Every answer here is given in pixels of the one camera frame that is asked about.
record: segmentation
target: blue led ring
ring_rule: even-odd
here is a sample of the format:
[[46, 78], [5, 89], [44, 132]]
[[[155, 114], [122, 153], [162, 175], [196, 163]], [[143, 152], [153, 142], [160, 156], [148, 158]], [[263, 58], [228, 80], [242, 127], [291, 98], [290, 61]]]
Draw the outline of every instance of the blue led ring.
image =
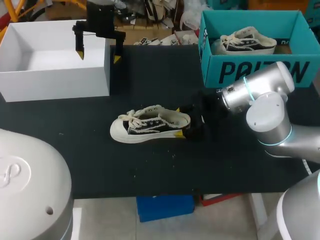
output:
[[259, 140], [258, 140], [258, 141], [259, 141], [259, 143], [261, 143], [261, 144], [263, 144], [263, 145], [265, 145], [265, 146], [278, 146], [278, 145], [284, 143], [284, 142], [290, 137], [291, 133], [292, 133], [292, 125], [291, 125], [291, 129], [290, 129], [290, 132], [289, 132], [288, 136], [287, 136], [284, 140], [282, 140], [282, 141], [280, 141], [280, 142], [278, 142], [278, 143], [266, 144], [266, 143], [263, 143], [263, 142], [261, 142], [261, 141], [259, 141]]
[[252, 101], [254, 101], [255, 98], [254, 98], [254, 96], [252, 95], [252, 93], [251, 93], [251, 91], [250, 91], [250, 88], [249, 88], [249, 86], [248, 86], [247, 79], [246, 79], [245, 76], [243, 77], [243, 82], [244, 82], [244, 85], [245, 85], [245, 87], [246, 87], [246, 90], [248, 91], [248, 94], [249, 94], [250, 98], [252, 99]]

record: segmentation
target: teal cardboard box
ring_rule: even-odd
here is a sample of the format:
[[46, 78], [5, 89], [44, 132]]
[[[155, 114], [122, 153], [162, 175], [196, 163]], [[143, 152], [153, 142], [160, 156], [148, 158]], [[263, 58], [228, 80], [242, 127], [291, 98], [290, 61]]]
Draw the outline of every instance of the teal cardboard box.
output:
[[320, 26], [320, 0], [309, 0], [304, 16], [311, 28]]
[[214, 10], [229, 10], [241, 4], [242, 0], [207, 0], [208, 6]]
[[[213, 55], [210, 44], [253, 26], [261, 34], [289, 45], [292, 54]], [[300, 11], [207, 10], [202, 13], [198, 42], [203, 82], [222, 88], [276, 61], [291, 72], [296, 87], [309, 87], [320, 67], [320, 45]]]

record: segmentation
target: shoelace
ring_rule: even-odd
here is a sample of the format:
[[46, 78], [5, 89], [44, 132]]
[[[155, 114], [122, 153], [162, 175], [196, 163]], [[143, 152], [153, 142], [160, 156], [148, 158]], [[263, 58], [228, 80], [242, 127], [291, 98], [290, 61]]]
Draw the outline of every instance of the shoelace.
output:
[[220, 37], [221, 39], [221, 44], [227, 44], [226, 47], [228, 47], [230, 44], [231, 45], [236, 45], [236, 44], [243, 44], [244, 42], [240, 40], [239, 38], [236, 38], [234, 34], [231, 34], [229, 36], [227, 35], [222, 35]]
[[138, 110], [135, 112], [135, 110], [130, 110], [125, 114], [119, 115], [118, 119], [122, 121], [128, 121], [129, 127], [132, 129], [140, 128], [142, 126], [146, 126], [146, 122], [142, 122], [138, 117], [144, 114], [145, 111]]

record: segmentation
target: white cardboard box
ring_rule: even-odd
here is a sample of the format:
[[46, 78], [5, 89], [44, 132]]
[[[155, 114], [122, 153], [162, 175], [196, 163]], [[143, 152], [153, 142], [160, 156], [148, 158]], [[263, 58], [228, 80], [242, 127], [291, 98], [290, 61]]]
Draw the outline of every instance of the white cardboard box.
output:
[[109, 41], [84, 32], [81, 60], [75, 23], [9, 25], [0, 44], [0, 92], [6, 102], [109, 96]]

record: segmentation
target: black table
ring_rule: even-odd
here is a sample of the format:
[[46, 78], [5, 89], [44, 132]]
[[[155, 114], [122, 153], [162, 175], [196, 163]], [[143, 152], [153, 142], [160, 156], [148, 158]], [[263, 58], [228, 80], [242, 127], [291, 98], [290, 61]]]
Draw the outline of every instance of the black table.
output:
[[[213, 142], [123, 144], [110, 137], [118, 115], [155, 104], [175, 109], [201, 88], [196, 46], [126, 46], [111, 71], [112, 96], [2, 102], [0, 126], [55, 147], [69, 166], [75, 198], [282, 192], [307, 176], [301, 159], [268, 156], [244, 114], [223, 121]], [[296, 89], [287, 108], [294, 124], [320, 125], [313, 86]]]

